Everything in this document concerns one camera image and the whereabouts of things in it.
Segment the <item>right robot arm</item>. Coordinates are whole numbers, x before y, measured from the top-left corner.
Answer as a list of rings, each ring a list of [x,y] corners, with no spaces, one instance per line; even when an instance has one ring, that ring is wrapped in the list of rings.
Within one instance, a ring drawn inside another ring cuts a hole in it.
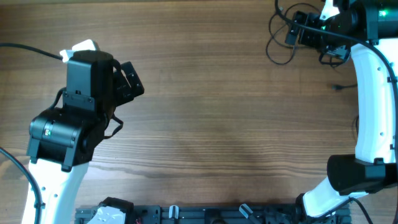
[[[354,63],[359,131],[354,154],[334,155],[327,176],[300,196],[308,221],[397,185],[397,2],[327,1],[320,14],[296,12],[287,44]]]

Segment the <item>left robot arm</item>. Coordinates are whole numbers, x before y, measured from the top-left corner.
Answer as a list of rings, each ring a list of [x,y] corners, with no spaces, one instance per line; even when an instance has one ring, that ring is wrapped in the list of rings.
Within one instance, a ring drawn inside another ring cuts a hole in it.
[[[131,62],[100,50],[68,50],[67,84],[29,126],[29,185],[23,223],[68,223],[96,146],[109,137],[109,122],[123,122],[118,106],[144,93]]]

